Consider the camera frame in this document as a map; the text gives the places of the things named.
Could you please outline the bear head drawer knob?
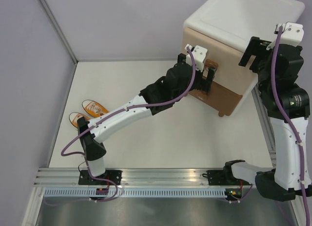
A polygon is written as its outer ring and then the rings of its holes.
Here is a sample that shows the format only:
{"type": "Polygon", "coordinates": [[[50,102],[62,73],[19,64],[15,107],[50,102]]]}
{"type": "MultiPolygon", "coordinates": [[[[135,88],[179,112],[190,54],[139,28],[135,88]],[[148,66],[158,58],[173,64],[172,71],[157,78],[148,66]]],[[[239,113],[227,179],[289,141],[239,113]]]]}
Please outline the bear head drawer knob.
{"type": "Polygon", "coordinates": [[[204,69],[208,72],[209,68],[218,69],[218,64],[210,59],[206,59],[204,63],[204,69]]]}

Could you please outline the brown drawer knob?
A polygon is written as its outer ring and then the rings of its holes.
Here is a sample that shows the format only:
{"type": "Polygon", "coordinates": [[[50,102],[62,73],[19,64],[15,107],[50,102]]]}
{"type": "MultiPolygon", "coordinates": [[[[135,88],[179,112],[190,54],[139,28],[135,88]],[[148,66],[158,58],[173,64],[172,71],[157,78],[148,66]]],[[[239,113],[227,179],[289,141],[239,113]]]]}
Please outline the brown drawer knob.
{"type": "Polygon", "coordinates": [[[198,93],[197,98],[202,100],[202,101],[205,101],[205,100],[207,100],[207,94],[198,93]]]}

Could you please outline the brown drawer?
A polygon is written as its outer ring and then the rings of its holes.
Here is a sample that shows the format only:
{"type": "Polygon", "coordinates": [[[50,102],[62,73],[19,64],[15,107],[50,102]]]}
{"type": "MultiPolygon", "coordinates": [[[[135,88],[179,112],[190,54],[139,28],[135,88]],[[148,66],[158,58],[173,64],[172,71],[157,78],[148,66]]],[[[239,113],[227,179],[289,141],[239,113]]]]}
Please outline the brown drawer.
{"type": "Polygon", "coordinates": [[[210,92],[206,93],[200,90],[192,90],[188,95],[195,97],[199,101],[217,110],[221,117],[224,115],[230,116],[243,98],[243,95],[237,94],[214,81],[212,82],[210,92]],[[202,101],[198,99],[198,93],[207,94],[207,100],[202,101]]]}

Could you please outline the orange sneaker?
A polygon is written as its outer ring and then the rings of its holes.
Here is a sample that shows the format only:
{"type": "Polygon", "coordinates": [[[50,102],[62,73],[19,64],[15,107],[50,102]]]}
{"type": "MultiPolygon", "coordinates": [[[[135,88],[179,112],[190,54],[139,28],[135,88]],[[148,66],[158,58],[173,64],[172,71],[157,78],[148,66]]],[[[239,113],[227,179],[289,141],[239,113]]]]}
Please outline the orange sneaker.
{"type": "Polygon", "coordinates": [[[78,128],[78,119],[80,118],[85,118],[86,120],[90,119],[88,116],[78,112],[72,112],[69,114],[69,121],[76,129],[78,128]]]}
{"type": "Polygon", "coordinates": [[[109,112],[98,102],[89,99],[82,102],[82,107],[87,114],[94,118],[103,116],[109,112]]]}

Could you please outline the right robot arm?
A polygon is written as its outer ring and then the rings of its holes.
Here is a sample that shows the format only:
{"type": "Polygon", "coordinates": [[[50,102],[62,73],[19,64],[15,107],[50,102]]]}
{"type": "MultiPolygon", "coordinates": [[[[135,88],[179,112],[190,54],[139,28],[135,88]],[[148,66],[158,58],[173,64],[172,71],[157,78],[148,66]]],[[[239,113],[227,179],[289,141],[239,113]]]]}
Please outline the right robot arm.
{"type": "Polygon", "coordinates": [[[301,51],[301,46],[281,43],[274,56],[268,41],[251,37],[239,65],[246,66],[255,56],[250,70],[258,74],[260,98],[273,128],[276,167],[261,168],[233,160],[225,163],[222,173],[225,183],[245,181],[255,185],[264,198],[280,202],[294,200],[297,195],[312,195],[304,156],[310,99],[295,82],[304,63],[301,51]]]}

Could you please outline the white shoe cabinet body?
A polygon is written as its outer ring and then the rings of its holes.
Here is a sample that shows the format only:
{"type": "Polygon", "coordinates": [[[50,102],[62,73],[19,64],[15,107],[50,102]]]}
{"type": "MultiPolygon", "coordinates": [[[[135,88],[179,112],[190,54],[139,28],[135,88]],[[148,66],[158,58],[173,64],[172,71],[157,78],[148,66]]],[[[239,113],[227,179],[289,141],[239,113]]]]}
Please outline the white shoe cabinet body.
{"type": "MultiPolygon", "coordinates": [[[[296,0],[207,0],[183,24],[240,52],[239,64],[251,37],[274,41],[278,23],[296,23],[305,4],[296,0]]],[[[240,84],[244,86],[242,100],[231,114],[235,114],[257,84],[257,74],[248,62],[239,66],[240,84]]]]}

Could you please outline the right aluminium frame rail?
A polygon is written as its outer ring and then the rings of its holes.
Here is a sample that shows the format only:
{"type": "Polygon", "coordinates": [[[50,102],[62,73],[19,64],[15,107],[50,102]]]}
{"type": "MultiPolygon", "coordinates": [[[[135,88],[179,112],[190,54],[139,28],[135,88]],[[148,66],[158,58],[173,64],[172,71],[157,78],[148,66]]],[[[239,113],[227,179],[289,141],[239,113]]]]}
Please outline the right aluminium frame rail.
{"type": "Polygon", "coordinates": [[[252,96],[253,96],[255,107],[257,110],[258,118],[261,124],[261,128],[264,134],[266,145],[268,148],[271,163],[272,163],[273,168],[275,168],[276,167],[276,150],[275,150],[275,139],[274,139],[274,134],[273,134],[273,128],[272,128],[270,119],[267,115],[267,110],[261,101],[260,91],[257,86],[253,88],[252,96]]]}

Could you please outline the aluminium corner frame post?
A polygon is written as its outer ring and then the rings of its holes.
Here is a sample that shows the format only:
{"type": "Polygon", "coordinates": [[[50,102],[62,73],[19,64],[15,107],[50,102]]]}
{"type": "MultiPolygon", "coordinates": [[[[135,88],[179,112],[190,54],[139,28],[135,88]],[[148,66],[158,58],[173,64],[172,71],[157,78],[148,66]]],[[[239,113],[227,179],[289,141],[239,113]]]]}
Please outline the aluminium corner frame post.
{"type": "Polygon", "coordinates": [[[53,30],[55,31],[57,37],[59,38],[59,40],[61,41],[65,51],[67,52],[68,56],[70,57],[71,61],[73,62],[73,64],[75,66],[77,66],[78,64],[78,60],[67,40],[67,38],[65,37],[56,17],[53,14],[53,11],[51,10],[47,0],[37,0],[40,7],[42,8],[43,12],[45,13],[45,15],[47,16],[50,24],[52,25],[53,30]]]}

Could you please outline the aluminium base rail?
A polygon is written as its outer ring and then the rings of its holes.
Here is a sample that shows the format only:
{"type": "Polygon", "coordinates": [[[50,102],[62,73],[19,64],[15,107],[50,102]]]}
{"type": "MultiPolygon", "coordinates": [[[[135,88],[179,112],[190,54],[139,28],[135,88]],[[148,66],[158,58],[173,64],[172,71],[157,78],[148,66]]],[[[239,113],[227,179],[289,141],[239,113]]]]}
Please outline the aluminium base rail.
{"type": "MultiPolygon", "coordinates": [[[[123,187],[214,187],[202,174],[208,170],[221,169],[107,169],[103,176],[94,179],[86,169],[41,168],[35,178],[36,186],[73,187],[103,186],[106,179],[123,187]]],[[[236,187],[238,185],[216,185],[216,187],[236,187]]]]}

